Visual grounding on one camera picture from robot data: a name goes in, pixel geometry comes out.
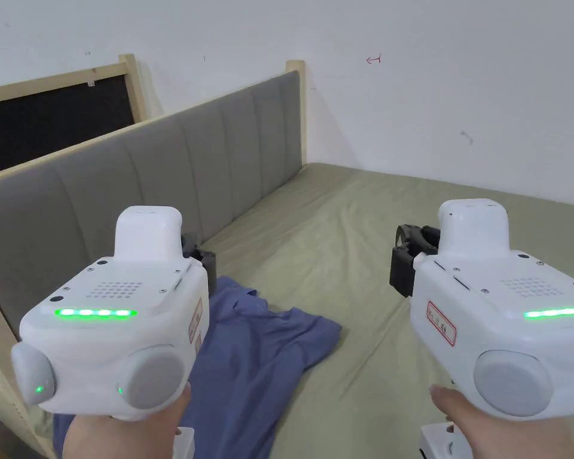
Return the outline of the person's right hand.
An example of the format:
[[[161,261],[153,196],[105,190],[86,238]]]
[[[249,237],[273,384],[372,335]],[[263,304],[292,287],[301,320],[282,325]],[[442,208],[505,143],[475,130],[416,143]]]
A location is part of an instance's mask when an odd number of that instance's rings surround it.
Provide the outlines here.
[[[474,458],[574,458],[574,441],[564,419],[513,421],[472,405],[458,390],[432,385],[433,404],[465,436]]]

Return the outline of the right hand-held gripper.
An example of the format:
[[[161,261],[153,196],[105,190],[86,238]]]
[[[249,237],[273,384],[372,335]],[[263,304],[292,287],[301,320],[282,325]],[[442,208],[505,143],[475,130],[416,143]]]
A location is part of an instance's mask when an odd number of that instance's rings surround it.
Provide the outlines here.
[[[505,208],[444,202],[439,227],[400,225],[390,285],[448,377],[479,410],[511,421],[574,416],[574,279],[510,246]],[[474,458],[448,420],[421,428],[420,458]]]

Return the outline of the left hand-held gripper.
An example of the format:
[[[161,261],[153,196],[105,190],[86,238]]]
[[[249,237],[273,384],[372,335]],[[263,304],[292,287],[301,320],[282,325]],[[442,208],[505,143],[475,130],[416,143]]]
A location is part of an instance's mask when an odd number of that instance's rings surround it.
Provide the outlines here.
[[[181,227],[174,207],[128,207],[114,254],[24,315],[11,360],[25,404],[138,421],[180,397],[210,322],[197,238]]]

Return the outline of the person's left hand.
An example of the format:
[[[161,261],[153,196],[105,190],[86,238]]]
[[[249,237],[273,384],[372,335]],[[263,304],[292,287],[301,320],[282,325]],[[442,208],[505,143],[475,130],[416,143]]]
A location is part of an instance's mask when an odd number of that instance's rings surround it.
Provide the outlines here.
[[[138,421],[77,415],[65,437],[63,458],[172,458],[180,419],[191,400],[186,383],[180,397]]]

